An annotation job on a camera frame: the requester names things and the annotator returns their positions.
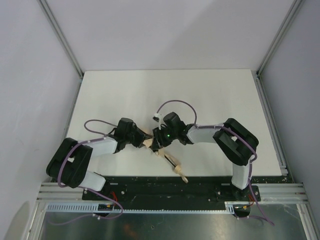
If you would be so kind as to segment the beige and black folding umbrella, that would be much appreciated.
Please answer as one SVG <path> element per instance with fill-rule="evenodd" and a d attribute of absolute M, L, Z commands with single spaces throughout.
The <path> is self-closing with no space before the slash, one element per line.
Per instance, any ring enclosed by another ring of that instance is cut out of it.
<path fill-rule="evenodd" d="M 173 155 L 166 152 L 164 148 L 152 150 L 152 143 L 153 143 L 153 139 L 150 138 L 150 139 L 144 140 L 142 144 L 151 152 L 153 152 L 157 157 L 165 159 L 171 165 L 172 171 L 176 175 L 178 175 L 183 180 L 183 182 L 187 184 L 189 180 L 187 179 L 187 177 L 182 171 L 182 166 L 180 161 L 176 159 Z"/>

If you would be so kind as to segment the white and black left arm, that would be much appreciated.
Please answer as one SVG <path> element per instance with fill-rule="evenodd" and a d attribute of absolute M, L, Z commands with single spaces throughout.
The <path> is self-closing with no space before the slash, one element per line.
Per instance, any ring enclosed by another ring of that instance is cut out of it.
<path fill-rule="evenodd" d="M 121 118 L 109 133 L 100 133 L 100 138 L 77 141 L 65 138 L 46 167 L 46 174 L 57 180 L 62 188 L 84 188 L 101 191 L 107 180 L 102 175 L 89 171 L 92 157 L 112 155 L 126 145 L 136 148 L 145 146 L 153 136 L 144 132 L 129 118 Z"/>

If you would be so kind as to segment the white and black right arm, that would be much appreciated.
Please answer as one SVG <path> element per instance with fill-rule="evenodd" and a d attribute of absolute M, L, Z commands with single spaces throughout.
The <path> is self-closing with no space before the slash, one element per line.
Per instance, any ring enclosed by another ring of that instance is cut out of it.
<path fill-rule="evenodd" d="M 236 119 L 215 125 L 185 124 L 178 114 L 164 116 L 163 123 L 152 130 L 151 150 L 158 152 L 174 140 L 183 145 L 217 144 L 232 162 L 231 193 L 240 200 L 251 191 L 252 163 L 258 158 L 259 140 Z"/>

